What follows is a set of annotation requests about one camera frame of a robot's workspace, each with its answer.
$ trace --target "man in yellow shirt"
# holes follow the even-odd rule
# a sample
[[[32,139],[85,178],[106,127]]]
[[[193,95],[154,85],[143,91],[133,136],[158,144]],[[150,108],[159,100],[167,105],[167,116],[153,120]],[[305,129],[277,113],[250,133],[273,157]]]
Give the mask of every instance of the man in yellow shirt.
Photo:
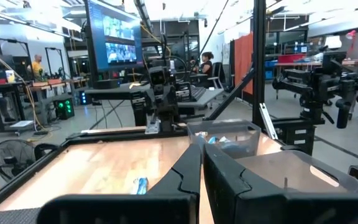
[[[34,78],[35,81],[41,82],[42,78],[41,78],[41,73],[40,70],[43,70],[42,66],[41,66],[41,61],[42,61],[42,56],[41,55],[34,55],[34,61],[31,63],[32,65],[32,71],[34,72]],[[31,67],[30,65],[27,67],[27,70],[29,72],[31,72]]]

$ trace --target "yellow shirt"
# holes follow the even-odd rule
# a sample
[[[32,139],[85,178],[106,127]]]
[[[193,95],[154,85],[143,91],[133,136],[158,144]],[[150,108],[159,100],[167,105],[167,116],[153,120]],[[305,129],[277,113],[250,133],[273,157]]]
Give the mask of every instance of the yellow shirt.
[[[40,69],[43,70],[41,64],[39,62],[33,61],[31,63],[31,65],[32,65],[32,70],[34,72],[34,78],[35,79],[41,79]]]

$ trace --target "video call display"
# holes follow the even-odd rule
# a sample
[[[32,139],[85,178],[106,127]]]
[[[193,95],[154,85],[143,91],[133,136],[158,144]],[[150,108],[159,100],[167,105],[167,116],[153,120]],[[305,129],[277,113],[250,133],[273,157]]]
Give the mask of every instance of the video call display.
[[[98,70],[143,66],[140,20],[103,2],[88,1]]]

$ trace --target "concrete floor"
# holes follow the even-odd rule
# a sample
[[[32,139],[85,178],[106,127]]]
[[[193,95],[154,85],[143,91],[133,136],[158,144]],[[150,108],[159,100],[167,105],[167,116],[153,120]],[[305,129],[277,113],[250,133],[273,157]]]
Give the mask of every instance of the concrete floor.
[[[115,106],[120,101],[111,101]],[[269,113],[276,118],[283,118],[289,116],[298,116],[301,108],[299,106],[298,98],[294,99],[293,93],[287,91],[280,91],[279,99],[275,99],[275,90],[271,85],[266,85],[265,102]],[[109,113],[112,108],[107,101],[103,102],[104,110]],[[325,110],[336,120],[337,109],[335,106],[325,107]],[[134,126],[134,117],[132,108],[128,101],[125,101],[120,107],[116,109],[123,126]],[[66,121],[59,121],[53,125],[52,136],[41,139],[39,142],[49,142],[53,144],[61,144],[65,138],[72,133],[80,132],[84,129],[89,129],[96,123],[97,120],[103,117],[102,107],[98,106],[96,109],[93,106],[79,106],[75,108],[75,117]],[[245,103],[233,101],[218,119],[252,119],[252,110]],[[110,113],[107,116],[107,123],[109,128],[119,128],[120,124],[115,113]],[[100,122],[94,129],[105,128],[104,121]],[[0,142],[8,139],[30,139],[34,138],[32,132],[22,133],[19,137],[14,134],[0,134]],[[337,129],[335,125],[326,123],[318,126],[316,129],[316,139],[314,143],[313,157],[325,162],[332,167],[347,172],[350,165],[358,165],[358,119],[354,118],[346,129]],[[0,186],[5,182],[0,177]]]

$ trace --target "clear plastic container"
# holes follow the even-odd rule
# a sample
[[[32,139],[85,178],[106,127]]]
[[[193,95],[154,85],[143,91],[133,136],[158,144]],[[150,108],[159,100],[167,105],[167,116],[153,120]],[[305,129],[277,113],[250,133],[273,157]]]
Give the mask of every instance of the clear plastic container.
[[[204,144],[209,144],[212,137],[217,139],[224,137],[227,139],[226,142],[216,141],[213,144],[233,159],[256,155],[260,127],[249,121],[241,119],[200,121],[188,123],[187,128],[191,143],[198,144],[201,149],[204,148]]]
[[[246,169],[288,191],[358,192],[358,180],[300,151],[236,159]]]

